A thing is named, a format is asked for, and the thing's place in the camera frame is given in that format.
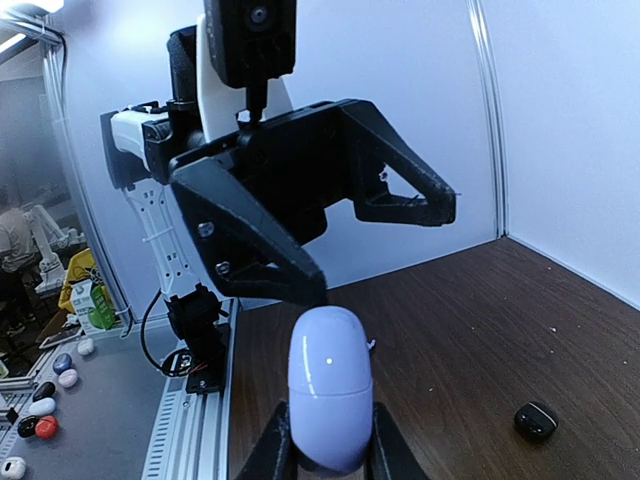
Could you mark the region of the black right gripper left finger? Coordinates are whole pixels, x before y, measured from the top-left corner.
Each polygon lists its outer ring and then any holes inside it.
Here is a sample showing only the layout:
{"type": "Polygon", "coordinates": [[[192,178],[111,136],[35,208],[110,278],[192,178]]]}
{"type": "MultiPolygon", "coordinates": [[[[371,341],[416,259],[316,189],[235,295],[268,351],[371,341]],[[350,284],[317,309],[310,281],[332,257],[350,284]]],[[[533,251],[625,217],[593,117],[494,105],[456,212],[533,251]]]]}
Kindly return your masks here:
{"type": "Polygon", "coordinates": [[[278,403],[236,480],[295,478],[295,448],[291,438],[289,405],[278,403]]]}

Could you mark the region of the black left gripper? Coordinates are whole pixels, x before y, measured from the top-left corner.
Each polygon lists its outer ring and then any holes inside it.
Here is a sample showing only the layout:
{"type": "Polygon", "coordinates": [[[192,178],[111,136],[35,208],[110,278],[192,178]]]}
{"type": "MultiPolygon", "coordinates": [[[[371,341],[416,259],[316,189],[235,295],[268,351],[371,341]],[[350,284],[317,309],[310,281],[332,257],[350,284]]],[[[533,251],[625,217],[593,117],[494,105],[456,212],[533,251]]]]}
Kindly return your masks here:
{"type": "Polygon", "coordinates": [[[323,101],[175,157],[170,186],[200,259],[228,297],[328,303],[326,279],[301,247],[327,229],[326,209],[353,203],[363,222],[443,226],[456,193],[370,101],[323,101]],[[416,190],[392,193],[389,168],[416,190]]]}

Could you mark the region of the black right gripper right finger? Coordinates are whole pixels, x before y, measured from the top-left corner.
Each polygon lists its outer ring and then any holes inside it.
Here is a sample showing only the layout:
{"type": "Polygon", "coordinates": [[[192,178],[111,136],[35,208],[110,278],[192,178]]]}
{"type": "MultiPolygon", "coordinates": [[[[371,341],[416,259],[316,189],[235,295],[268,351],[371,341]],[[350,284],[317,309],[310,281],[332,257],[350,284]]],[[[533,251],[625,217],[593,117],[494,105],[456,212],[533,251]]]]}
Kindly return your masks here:
{"type": "Polygon", "coordinates": [[[364,478],[374,480],[429,479],[391,413],[381,402],[374,403],[373,431],[364,463],[364,478]]]}

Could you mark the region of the purple round charging case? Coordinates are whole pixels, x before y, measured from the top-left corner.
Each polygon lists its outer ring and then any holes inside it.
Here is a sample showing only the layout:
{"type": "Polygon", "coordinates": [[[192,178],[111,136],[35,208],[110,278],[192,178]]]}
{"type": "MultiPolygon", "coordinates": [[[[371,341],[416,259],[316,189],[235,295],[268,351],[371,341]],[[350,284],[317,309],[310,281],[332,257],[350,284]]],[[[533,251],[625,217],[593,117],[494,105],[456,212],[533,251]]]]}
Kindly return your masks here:
{"type": "Polygon", "coordinates": [[[321,306],[296,321],[288,355],[290,431],[303,458],[324,475],[360,468],[373,429],[370,343],[361,321],[321,306]]]}

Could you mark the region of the black earbud charging case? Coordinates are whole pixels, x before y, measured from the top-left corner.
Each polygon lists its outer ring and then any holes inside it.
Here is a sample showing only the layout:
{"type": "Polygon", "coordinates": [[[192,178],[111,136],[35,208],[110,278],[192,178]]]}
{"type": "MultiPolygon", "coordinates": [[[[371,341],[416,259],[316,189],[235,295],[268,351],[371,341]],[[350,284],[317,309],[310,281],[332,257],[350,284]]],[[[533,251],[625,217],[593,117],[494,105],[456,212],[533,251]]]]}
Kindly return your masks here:
{"type": "Polygon", "coordinates": [[[555,433],[559,419],[546,404],[531,401],[516,411],[513,424],[515,431],[525,440],[542,443],[555,433]]]}

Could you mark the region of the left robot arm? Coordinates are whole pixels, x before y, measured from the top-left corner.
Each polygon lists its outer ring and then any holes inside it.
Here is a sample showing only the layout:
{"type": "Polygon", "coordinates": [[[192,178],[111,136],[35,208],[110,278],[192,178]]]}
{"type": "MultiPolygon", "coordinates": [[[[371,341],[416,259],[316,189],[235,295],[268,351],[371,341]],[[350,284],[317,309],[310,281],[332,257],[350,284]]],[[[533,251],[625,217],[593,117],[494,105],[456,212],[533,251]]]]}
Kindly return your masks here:
{"type": "Polygon", "coordinates": [[[292,72],[296,29],[200,27],[168,40],[173,97],[102,116],[114,186],[158,264],[157,293],[196,363],[226,354],[222,297],[327,303],[305,245],[349,200],[364,222],[440,227],[454,190],[366,100],[265,118],[268,84],[292,72]]]}

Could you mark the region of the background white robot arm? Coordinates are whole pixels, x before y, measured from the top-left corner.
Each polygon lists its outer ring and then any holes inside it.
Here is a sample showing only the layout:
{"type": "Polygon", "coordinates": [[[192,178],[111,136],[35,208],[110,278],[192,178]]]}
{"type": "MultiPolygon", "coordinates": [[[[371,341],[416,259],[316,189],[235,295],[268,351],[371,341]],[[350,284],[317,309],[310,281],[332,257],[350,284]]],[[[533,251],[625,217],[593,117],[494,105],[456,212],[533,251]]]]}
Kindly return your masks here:
{"type": "Polygon", "coordinates": [[[35,288],[38,295],[52,292],[64,284],[67,270],[58,255],[59,251],[80,246],[85,236],[75,228],[61,228],[49,212],[40,204],[23,214],[41,256],[39,275],[41,283],[35,288]]]}

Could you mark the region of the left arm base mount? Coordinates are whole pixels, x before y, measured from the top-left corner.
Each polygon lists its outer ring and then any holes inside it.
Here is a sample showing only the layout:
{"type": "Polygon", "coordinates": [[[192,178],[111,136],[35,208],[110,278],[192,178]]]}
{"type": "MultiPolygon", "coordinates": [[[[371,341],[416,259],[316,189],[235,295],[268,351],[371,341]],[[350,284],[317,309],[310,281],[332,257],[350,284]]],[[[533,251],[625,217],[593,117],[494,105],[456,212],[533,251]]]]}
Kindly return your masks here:
{"type": "Polygon", "coordinates": [[[227,380],[228,359],[228,344],[222,342],[221,348],[210,360],[203,366],[197,366],[188,375],[186,393],[196,395],[223,393],[227,380]]]}

